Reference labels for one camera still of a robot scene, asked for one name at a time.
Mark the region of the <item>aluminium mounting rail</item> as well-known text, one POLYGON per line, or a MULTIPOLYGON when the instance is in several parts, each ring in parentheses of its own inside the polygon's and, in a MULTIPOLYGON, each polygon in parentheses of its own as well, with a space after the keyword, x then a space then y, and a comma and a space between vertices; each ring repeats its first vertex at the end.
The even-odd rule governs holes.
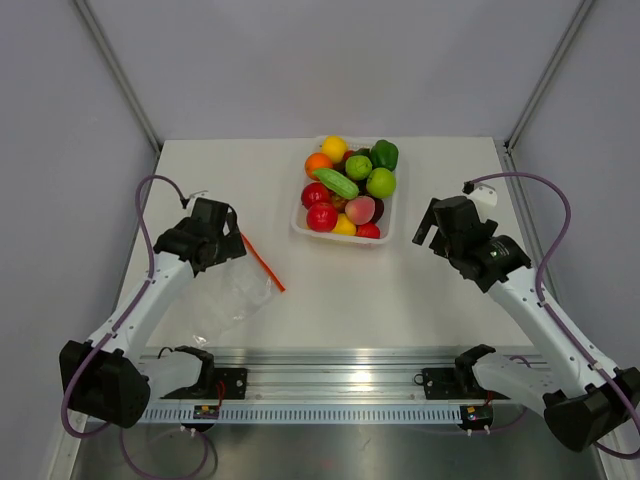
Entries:
POLYGON ((262 404, 423 403, 414 376, 449 366, 467 348, 207 347, 221 367, 245 367, 245 401, 262 404))

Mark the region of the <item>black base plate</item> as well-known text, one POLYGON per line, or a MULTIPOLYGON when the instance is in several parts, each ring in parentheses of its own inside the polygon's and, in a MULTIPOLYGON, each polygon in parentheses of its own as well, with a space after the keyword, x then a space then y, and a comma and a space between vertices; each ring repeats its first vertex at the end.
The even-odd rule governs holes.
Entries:
POLYGON ((413 376, 413 383, 424 390, 427 400, 506 400, 507 397, 477 387, 464 386, 453 367, 423 368, 413 376))
POLYGON ((246 368, 214 367, 200 375, 189 387, 174 390, 163 399, 175 400, 244 400, 246 396, 248 370, 246 368))

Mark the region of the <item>green bell pepper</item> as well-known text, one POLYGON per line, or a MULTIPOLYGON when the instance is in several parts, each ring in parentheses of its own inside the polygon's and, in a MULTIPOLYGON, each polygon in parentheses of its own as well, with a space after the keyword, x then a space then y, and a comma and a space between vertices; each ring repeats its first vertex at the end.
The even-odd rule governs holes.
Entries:
POLYGON ((370 160, 375 169, 385 168, 393 172, 397 167, 398 159, 397 146, 388 140, 380 139, 370 149, 370 160))

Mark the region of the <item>green lime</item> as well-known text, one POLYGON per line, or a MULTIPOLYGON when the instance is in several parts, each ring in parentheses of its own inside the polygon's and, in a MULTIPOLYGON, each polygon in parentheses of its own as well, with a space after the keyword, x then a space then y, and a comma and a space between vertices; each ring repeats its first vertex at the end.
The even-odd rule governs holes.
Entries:
POLYGON ((346 160, 345 172, 347 177, 353 181, 366 179, 372 170, 372 162, 365 155, 351 155, 346 160))

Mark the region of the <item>dark purple fruit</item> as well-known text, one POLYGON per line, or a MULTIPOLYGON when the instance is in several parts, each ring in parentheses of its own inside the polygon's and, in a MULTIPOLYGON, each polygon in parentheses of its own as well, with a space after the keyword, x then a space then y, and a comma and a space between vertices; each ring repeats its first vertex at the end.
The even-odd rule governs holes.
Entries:
POLYGON ((384 206, 384 201, 382 199, 379 198, 373 198, 374 200, 374 214, 371 218, 371 222, 373 224, 377 224, 378 221, 381 219, 381 217, 384 215, 384 210, 385 210, 385 206, 384 206))

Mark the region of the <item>pink peach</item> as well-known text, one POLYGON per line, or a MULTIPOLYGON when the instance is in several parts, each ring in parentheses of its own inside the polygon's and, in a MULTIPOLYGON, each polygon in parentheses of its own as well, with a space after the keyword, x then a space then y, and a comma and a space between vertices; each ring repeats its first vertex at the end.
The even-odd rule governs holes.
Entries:
POLYGON ((376 205, 373 198, 360 196, 350 200, 345 206, 345 215, 355 225, 363 225, 371 221, 376 205))

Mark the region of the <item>red wrinkled fruit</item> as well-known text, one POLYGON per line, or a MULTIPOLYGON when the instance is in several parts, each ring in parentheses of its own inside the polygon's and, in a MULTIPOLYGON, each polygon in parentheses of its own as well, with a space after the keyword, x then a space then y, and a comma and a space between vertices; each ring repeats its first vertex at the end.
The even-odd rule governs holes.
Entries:
POLYGON ((376 224, 368 222, 357 227, 356 235, 361 238, 380 239, 381 231, 376 224))

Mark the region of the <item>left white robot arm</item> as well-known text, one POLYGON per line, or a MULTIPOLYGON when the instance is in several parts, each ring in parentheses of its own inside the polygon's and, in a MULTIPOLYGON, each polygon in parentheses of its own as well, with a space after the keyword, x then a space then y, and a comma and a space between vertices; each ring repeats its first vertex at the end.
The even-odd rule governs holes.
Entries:
POLYGON ((146 244, 148 269, 125 304, 85 342, 68 341, 61 350, 63 413, 73 410, 130 428, 156 399, 225 393, 214 356, 196 347, 178 346, 152 361, 141 360, 179 294, 207 269, 246 254, 230 205, 204 197, 184 205, 189 215, 146 244))

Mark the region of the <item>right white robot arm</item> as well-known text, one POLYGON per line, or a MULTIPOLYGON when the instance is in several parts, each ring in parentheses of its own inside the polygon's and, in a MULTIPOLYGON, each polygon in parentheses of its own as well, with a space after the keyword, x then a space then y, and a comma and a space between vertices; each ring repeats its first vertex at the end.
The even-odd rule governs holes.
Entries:
POLYGON ((480 344, 459 354, 450 390, 507 397, 541 416, 566 448, 581 452, 630 420, 639 405, 639 370, 622 369, 600 352, 557 302, 539 299, 536 271, 497 224, 482 220, 468 196, 434 198, 413 241, 435 233, 430 249, 496 302, 542 355, 548 373, 509 361, 480 344))

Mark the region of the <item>green apple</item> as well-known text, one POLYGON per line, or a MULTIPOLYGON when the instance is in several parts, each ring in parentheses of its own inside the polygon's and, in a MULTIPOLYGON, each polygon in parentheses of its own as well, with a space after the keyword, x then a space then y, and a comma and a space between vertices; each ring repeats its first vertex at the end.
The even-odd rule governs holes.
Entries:
POLYGON ((375 168, 371 171, 366 181, 366 191, 369 195, 385 199, 394 194, 396 190, 396 177, 386 168, 375 168))

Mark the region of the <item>yellow pepper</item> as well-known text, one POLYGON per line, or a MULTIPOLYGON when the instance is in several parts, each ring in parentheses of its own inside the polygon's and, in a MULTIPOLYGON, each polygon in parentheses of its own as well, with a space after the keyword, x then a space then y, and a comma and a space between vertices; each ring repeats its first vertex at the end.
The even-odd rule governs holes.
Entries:
POLYGON ((346 214, 340 213, 332 233, 345 236, 355 236, 357 233, 357 226, 347 217, 346 214))

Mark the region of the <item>orange fruit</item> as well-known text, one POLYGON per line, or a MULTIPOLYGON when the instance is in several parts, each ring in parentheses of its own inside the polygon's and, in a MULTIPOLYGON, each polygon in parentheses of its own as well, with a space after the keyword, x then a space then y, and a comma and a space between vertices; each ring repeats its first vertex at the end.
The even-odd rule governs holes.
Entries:
POLYGON ((315 171, 319 169, 332 169, 333 162, 330 157, 322 152, 312 153, 305 161, 304 170, 309 179, 317 181, 315 171))

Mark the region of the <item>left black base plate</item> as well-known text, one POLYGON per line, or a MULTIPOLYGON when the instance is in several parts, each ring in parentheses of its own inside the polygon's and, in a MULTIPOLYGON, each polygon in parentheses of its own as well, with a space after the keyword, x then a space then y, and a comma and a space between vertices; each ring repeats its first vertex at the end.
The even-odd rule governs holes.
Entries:
POLYGON ((248 370, 246 368, 214 367, 200 375, 189 387, 174 390, 163 399, 175 400, 244 400, 246 396, 248 370))

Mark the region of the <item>green cucumber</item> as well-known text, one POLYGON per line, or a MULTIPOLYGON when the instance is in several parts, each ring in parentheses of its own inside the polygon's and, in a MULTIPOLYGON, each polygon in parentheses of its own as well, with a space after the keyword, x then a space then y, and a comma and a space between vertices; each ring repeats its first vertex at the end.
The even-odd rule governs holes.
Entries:
POLYGON ((315 171, 315 175, 329 190, 347 200, 353 200, 359 195, 359 187, 334 169, 319 169, 315 171))

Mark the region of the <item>yellow lemon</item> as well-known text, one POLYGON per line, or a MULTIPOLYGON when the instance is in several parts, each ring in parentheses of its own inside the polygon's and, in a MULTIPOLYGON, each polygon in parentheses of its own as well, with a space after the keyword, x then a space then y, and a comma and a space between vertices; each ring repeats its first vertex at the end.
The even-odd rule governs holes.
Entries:
POLYGON ((333 164, 340 163, 348 150, 347 142, 339 136, 327 136, 321 145, 321 152, 325 154, 333 164))

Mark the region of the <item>clear zip top bag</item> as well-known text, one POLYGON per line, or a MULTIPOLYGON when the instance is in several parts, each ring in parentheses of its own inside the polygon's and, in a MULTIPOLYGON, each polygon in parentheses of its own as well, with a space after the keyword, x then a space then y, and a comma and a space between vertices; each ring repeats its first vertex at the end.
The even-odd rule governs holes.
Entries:
POLYGON ((286 287, 246 236, 246 255, 199 275, 181 292, 175 306, 186 320, 193 345, 211 345, 232 328, 252 320, 286 287))

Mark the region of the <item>red apple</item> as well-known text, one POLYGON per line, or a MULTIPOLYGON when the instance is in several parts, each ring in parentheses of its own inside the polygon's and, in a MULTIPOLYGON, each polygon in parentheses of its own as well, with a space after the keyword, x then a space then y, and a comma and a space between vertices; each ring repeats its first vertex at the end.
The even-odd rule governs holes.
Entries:
POLYGON ((317 202, 310 206, 306 214, 307 227, 315 232, 328 233, 337 225, 338 211, 330 204, 317 202))
POLYGON ((313 182, 303 188, 300 200, 304 208, 309 210, 317 203, 330 203, 331 194, 325 185, 320 182, 313 182))

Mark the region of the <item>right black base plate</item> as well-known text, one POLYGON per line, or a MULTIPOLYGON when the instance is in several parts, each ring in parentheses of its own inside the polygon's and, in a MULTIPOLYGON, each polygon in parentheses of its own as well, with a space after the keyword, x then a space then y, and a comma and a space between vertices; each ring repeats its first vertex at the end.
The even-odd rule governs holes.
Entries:
POLYGON ((423 368, 413 376, 413 383, 424 390, 427 400, 506 400, 507 397, 477 387, 464 386, 453 367, 423 368))

